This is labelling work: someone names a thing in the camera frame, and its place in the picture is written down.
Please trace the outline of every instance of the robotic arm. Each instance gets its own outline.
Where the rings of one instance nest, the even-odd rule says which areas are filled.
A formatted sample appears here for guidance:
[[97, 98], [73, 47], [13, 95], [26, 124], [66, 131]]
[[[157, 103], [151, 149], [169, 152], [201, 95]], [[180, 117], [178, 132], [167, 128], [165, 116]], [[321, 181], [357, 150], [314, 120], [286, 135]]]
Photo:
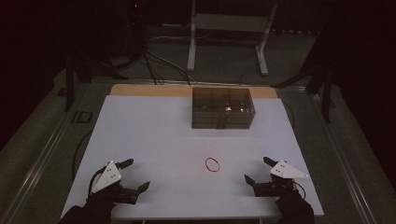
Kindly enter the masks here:
[[253, 187], [256, 197], [281, 197], [293, 190], [293, 178], [309, 177], [285, 161], [273, 161], [268, 157], [264, 157], [263, 160], [266, 164], [273, 167], [271, 169], [272, 181], [269, 183], [256, 183], [251, 177], [245, 175], [245, 180]]
[[[88, 191], [87, 201], [100, 197], [113, 203], [136, 204], [139, 194], [149, 188], [149, 182], [141, 185], [138, 189], [125, 189], [121, 184], [120, 169], [126, 168], [134, 163], [133, 159], [114, 163], [110, 161], [106, 167], [98, 170], [92, 177]], [[92, 188], [93, 180], [97, 175], [101, 175]]]

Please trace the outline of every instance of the white tabletop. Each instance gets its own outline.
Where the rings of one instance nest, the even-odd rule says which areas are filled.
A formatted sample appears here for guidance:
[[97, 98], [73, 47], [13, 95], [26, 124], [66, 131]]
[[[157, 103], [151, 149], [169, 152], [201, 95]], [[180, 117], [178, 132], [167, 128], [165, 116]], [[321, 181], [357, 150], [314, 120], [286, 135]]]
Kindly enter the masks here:
[[[98, 169], [127, 159], [134, 164], [120, 171], [121, 185], [137, 189], [150, 181], [150, 186], [136, 205], [118, 204], [114, 218], [280, 216], [271, 198], [254, 197], [244, 175], [268, 182], [271, 167], [263, 157], [309, 174], [281, 100], [254, 98], [256, 116], [248, 130], [192, 129], [191, 102], [190, 97], [107, 96], [62, 216], [85, 203]], [[219, 162], [218, 172], [206, 169], [207, 158]], [[297, 182], [315, 215], [323, 215], [312, 180]]]

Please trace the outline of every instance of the rubber band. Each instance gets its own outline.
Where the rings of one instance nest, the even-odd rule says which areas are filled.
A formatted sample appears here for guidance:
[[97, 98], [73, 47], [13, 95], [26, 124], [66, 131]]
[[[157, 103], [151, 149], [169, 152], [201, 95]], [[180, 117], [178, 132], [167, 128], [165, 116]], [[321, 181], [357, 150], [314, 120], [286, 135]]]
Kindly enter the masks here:
[[[208, 161], [208, 160], [215, 161], [215, 162], [218, 164], [219, 169], [218, 169], [218, 170], [211, 170], [211, 169], [207, 166], [207, 161]], [[206, 169], [207, 169], [208, 171], [210, 171], [210, 172], [217, 172], [217, 171], [220, 170], [220, 164], [219, 164], [219, 162], [216, 161], [215, 159], [211, 158], [211, 157], [209, 157], [209, 158], [206, 159], [205, 165], [206, 165]]]

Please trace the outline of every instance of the transparent box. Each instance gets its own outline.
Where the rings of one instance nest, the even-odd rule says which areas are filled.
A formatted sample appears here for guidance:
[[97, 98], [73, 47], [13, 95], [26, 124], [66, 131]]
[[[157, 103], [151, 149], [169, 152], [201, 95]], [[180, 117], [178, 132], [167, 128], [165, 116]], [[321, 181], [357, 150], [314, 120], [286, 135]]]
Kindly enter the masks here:
[[249, 129], [255, 115], [249, 89], [192, 88], [193, 129]]

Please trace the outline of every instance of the metal stand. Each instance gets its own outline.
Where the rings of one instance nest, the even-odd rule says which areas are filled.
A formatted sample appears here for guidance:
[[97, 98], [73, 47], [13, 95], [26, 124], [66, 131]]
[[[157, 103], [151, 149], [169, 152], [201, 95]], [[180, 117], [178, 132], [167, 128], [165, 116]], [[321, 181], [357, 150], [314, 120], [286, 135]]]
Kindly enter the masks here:
[[195, 29], [231, 30], [246, 32], [261, 32], [262, 42], [256, 46], [257, 59], [262, 75], [268, 75], [265, 63], [264, 48], [271, 31], [272, 22], [276, 13], [277, 4], [272, 4], [265, 17], [229, 16], [217, 14], [196, 13], [195, 0], [191, 2], [191, 40], [187, 70], [192, 72], [195, 67]]

